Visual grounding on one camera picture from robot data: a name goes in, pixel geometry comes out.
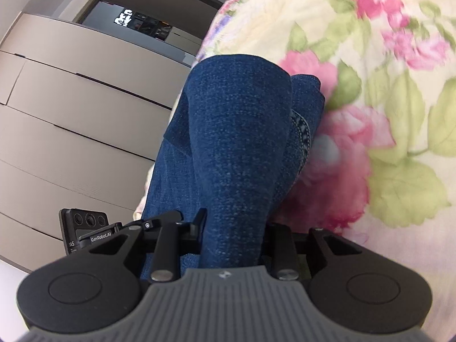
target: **gray gripper base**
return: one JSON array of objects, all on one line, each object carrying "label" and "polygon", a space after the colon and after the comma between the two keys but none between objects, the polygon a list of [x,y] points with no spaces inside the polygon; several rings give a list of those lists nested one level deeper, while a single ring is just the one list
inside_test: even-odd
[{"label": "gray gripper base", "polygon": [[418,328],[390,335],[351,331],[320,313],[298,282],[264,266],[189,269],[154,284],[138,307],[108,328],[59,335],[36,328],[20,342],[431,342]]}]

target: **silver screw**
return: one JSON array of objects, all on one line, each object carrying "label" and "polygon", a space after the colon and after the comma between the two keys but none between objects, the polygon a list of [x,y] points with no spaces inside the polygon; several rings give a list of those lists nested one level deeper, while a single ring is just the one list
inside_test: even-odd
[{"label": "silver screw", "polygon": [[159,282],[170,281],[173,278],[173,273],[169,270],[155,270],[150,274],[150,278]]},{"label": "silver screw", "polygon": [[285,268],[277,273],[279,280],[292,281],[299,278],[299,273],[291,268]]},{"label": "silver screw", "polygon": [[231,275],[233,275],[233,274],[231,274],[227,270],[224,270],[224,271],[221,271],[220,273],[218,273],[218,277],[222,278],[223,280],[228,279]]}]

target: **blue denim jeans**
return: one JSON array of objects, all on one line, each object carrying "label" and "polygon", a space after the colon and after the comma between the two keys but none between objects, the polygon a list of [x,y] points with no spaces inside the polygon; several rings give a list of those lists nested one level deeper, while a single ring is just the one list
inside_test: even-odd
[{"label": "blue denim jeans", "polygon": [[266,221],[304,166],[324,102],[316,77],[290,77],[257,56],[213,56],[192,69],[142,215],[175,209],[191,221],[207,209],[201,255],[184,256],[183,269],[258,263]]}]

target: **floral fabric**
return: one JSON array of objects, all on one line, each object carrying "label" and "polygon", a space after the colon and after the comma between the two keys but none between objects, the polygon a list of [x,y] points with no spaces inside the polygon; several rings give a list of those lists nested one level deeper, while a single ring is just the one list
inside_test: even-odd
[{"label": "floral fabric", "polygon": [[456,0],[227,0],[197,56],[252,54],[320,79],[324,118],[273,219],[418,271],[437,341],[456,334],[455,37]]}]

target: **camera lens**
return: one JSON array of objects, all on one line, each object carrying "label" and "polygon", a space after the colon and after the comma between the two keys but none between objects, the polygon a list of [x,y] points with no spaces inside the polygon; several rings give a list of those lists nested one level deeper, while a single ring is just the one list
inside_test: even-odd
[{"label": "camera lens", "polygon": [[77,213],[76,215],[74,215],[74,222],[78,225],[81,225],[83,223],[83,217],[79,213]]},{"label": "camera lens", "polygon": [[89,226],[95,226],[95,218],[92,215],[86,216],[86,222]]}]

